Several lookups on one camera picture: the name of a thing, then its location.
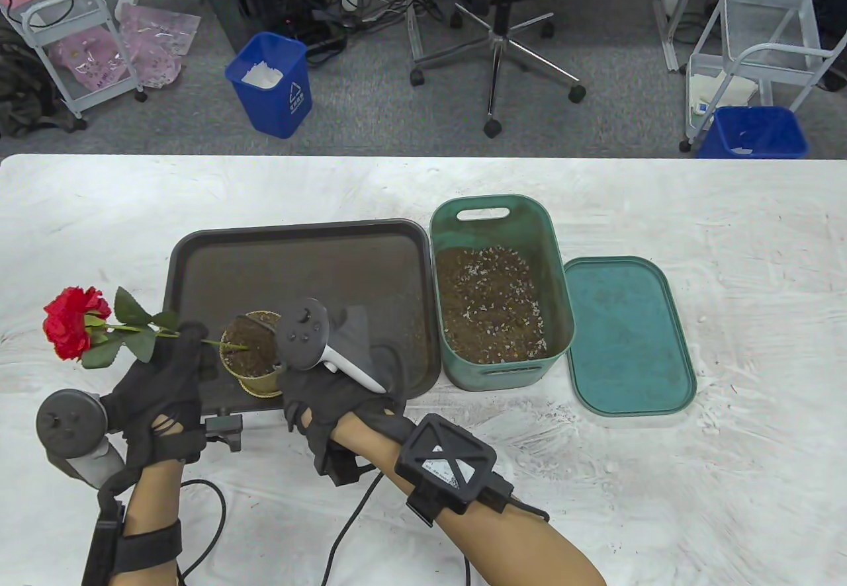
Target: white table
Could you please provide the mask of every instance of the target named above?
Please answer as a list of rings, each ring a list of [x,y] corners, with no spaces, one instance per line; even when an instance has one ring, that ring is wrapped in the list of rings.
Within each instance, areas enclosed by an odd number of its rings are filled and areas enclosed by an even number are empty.
[[[549,209],[565,259],[637,254],[668,275],[698,393],[674,420],[604,423],[560,361],[535,386],[460,392],[442,378],[409,414],[442,413],[497,450],[518,495],[610,586],[844,583],[847,574],[847,165],[693,160],[17,156],[0,165],[2,584],[76,583],[93,490],[45,460],[33,417],[52,390],[106,392],[60,362],[42,306],[68,284],[150,309],[183,235],[215,227],[405,217],[454,196],[520,192]],[[245,416],[244,450],[212,444],[189,477],[230,514],[190,583],[317,584],[365,489],[336,489],[278,413]],[[185,492],[184,562],[217,524]],[[463,583],[461,557],[385,484],[335,560],[333,584]],[[474,584],[481,583],[474,577]]]

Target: white cart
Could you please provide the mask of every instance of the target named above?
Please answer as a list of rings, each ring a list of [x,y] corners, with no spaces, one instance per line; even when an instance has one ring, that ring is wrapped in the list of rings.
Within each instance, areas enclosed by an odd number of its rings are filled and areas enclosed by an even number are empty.
[[[82,112],[88,108],[93,108],[97,103],[108,101],[127,91],[135,90],[136,99],[140,102],[146,101],[146,93],[136,68],[130,62],[130,54],[123,39],[118,35],[105,0],[32,0],[21,6],[10,5],[10,0],[0,0],[0,9],[9,24],[12,24],[27,45],[36,51],[44,67],[52,76],[52,80],[56,82],[56,87],[60,90],[67,108],[72,111],[77,120],[81,121]],[[75,99],[49,60],[45,47],[100,24],[106,24],[109,28],[120,56],[126,63],[127,76],[110,86]],[[78,128],[84,127],[84,122],[79,123]]]
[[[718,18],[723,55],[703,54]],[[821,48],[811,0],[721,0],[691,55],[686,73],[686,138],[680,151],[691,151],[696,139],[709,129],[717,106],[736,76],[759,82],[762,105],[774,105],[774,83],[802,87],[790,107],[796,111],[845,46],[847,34],[834,49]],[[696,115],[691,103],[692,77],[717,77],[721,72],[726,76],[709,108],[702,116]]]

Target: potting soil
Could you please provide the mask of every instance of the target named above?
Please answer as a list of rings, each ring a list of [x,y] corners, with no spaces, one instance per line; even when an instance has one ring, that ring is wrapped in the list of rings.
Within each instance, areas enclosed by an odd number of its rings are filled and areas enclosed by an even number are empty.
[[[254,319],[276,326],[279,317],[270,313],[250,313]],[[236,317],[227,326],[223,342],[246,345],[249,350],[226,351],[224,362],[242,377],[261,377],[270,374],[279,365],[276,353],[276,335],[258,323],[252,323],[244,317]]]
[[[548,356],[538,289],[517,251],[451,248],[435,258],[447,343],[472,363]]]

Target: caster wheel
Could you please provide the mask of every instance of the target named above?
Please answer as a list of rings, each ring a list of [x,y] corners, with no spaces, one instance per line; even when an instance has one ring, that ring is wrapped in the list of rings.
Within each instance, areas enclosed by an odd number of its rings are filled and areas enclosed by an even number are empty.
[[[489,118],[482,130],[488,138],[495,138],[495,136],[497,136],[500,132],[503,132],[503,126],[500,124],[500,121],[496,120],[496,118]]]
[[[412,84],[412,87],[423,86],[426,80],[424,79],[424,71],[420,68],[415,68],[412,72],[409,73],[409,82]]]
[[[73,132],[81,132],[88,127],[88,122],[84,118],[74,118],[70,127],[64,128],[64,132],[72,134]]]
[[[588,93],[583,86],[574,86],[571,88],[570,94],[568,94],[568,100],[571,103],[580,103],[585,99],[586,94]]]
[[[847,87],[847,80],[841,78],[836,75],[835,72],[830,70],[828,73],[823,75],[820,85],[823,90],[828,91],[828,93],[837,93],[837,91],[844,90],[844,88]]]

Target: pink bag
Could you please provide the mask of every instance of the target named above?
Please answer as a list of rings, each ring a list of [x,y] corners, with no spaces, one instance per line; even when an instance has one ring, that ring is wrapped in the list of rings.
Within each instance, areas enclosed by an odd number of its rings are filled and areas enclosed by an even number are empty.
[[[120,32],[143,86],[160,88],[176,80],[182,68],[178,55],[188,52],[199,24],[200,18],[194,15],[124,4]],[[56,42],[50,48],[50,59],[73,72],[91,91],[127,76],[118,46],[102,26]]]

